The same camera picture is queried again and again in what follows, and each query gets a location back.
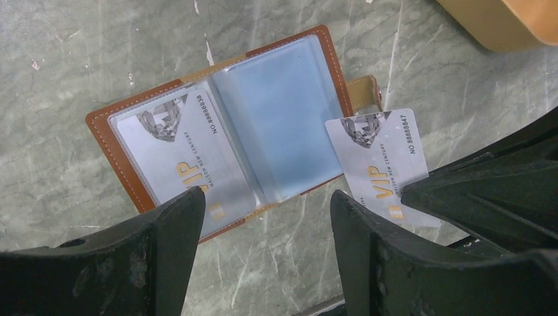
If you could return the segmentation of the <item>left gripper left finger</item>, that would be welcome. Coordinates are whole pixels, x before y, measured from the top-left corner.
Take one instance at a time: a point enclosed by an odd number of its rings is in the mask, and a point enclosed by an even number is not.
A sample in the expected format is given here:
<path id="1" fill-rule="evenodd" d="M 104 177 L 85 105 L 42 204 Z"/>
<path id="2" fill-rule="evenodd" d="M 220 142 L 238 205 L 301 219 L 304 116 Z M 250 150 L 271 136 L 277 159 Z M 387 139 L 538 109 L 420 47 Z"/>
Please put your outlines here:
<path id="1" fill-rule="evenodd" d="M 205 216 L 191 188 L 109 228 L 1 253 L 2 315 L 180 315 Z"/>

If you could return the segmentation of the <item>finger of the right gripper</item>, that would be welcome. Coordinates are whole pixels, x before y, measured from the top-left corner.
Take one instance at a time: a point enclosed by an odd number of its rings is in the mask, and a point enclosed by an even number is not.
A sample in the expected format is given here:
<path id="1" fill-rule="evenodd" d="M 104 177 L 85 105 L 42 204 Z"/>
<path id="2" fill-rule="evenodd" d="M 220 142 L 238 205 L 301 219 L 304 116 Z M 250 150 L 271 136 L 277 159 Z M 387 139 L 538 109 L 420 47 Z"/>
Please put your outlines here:
<path id="1" fill-rule="evenodd" d="M 407 185 L 401 201 L 503 251 L 557 249 L 557 109 Z"/>

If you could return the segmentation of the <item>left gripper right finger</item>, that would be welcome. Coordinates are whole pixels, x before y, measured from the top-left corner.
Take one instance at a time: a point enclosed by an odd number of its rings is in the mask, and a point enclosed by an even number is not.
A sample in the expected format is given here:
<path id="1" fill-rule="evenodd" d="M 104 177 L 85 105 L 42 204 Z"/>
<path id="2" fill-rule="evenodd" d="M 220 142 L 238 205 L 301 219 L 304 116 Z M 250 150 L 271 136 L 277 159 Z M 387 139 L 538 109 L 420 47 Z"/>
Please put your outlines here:
<path id="1" fill-rule="evenodd" d="M 374 214 L 341 190 L 330 215 L 349 315 L 556 315 L 557 252 L 429 265 L 434 242 Z"/>

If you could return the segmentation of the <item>silver VIP credit card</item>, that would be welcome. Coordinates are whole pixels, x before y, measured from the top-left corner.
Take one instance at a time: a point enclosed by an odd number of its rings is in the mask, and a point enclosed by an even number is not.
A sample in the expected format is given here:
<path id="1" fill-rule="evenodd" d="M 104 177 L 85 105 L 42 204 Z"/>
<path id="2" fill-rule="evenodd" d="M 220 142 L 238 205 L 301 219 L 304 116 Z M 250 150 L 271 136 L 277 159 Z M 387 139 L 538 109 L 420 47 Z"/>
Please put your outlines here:
<path id="1" fill-rule="evenodd" d="M 112 115 L 109 122 L 155 205 L 194 186 L 204 191 L 202 238 L 257 206 L 206 89 L 165 93 Z"/>

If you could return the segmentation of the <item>brown leather card holder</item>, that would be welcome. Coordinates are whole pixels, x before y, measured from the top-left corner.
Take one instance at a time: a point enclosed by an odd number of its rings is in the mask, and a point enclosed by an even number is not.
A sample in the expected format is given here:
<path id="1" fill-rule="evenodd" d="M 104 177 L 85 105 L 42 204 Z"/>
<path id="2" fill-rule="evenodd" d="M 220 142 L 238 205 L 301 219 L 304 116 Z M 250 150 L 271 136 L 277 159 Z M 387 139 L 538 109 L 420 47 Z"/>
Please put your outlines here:
<path id="1" fill-rule="evenodd" d="M 339 177 L 326 122 L 381 105 L 375 77 L 344 80 L 320 25 L 90 112 L 86 124 L 138 211 L 201 188 L 204 241 Z"/>

